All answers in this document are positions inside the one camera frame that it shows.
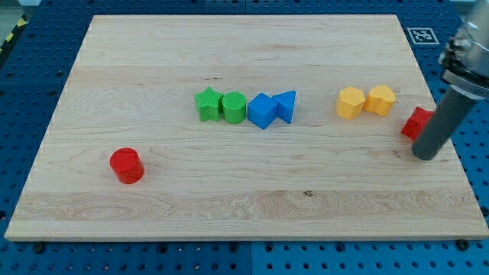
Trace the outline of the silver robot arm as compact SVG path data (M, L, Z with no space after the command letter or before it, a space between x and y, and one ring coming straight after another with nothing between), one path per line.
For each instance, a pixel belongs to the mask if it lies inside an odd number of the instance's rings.
M476 2L439 62L455 90L471 99L488 97L488 0Z

